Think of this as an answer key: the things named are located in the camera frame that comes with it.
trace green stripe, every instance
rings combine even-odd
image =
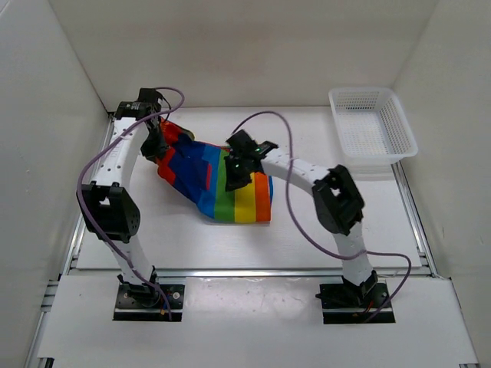
[[[219,221],[234,222],[235,221],[235,192],[226,192],[226,170],[224,157],[229,153],[222,149],[218,163],[218,178],[216,183],[216,202],[215,202],[215,219]]]

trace rainbow striped shirt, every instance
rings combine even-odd
[[[226,148],[195,141],[190,131],[168,121],[160,127],[170,148],[157,159],[159,176],[196,203],[203,214],[223,222],[271,220],[271,177],[253,173],[249,185],[226,192]]]

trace yellow stripe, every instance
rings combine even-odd
[[[255,222],[255,185],[254,174],[252,182],[244,188],[236,190],[235,218],[236,222]]]

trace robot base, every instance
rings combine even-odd
[[[183,319],[184,285],[160,284],[166,294],[172,311],[172,320],[169,314],[162,311],[162,300],[145,304],[131,297],[129,284],[120,284],[114,305],[113,320],[145,320],[158,322],[180,322]]]
[[[387,285],[377,283],[357,305],[346,293],[343,284],[321,284],[316,297],[322,302],[324,324],[360,324],[369,318],[389,297]],[[389,303],[369,324],[395,323],[392,305]]]

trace orange stripe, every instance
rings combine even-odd
[[[174,182],[176,181],[176,174],[174,171],[172,171],[169,168],[169,162],[174,156],[174,153],[176,150],[172,147],[170,147],[166,153],[165,156],[160,160],[156,158],[157,160],[157,165],[159,166],[159,169],[157,170],[157,173],[161,178],[164,178],[167,182],[170,183],[170,185],[174,185]]]
[[[269,201],[268,177],[260,172],[254,174],[255,183],[255,220],[271,221],[271,202]]]

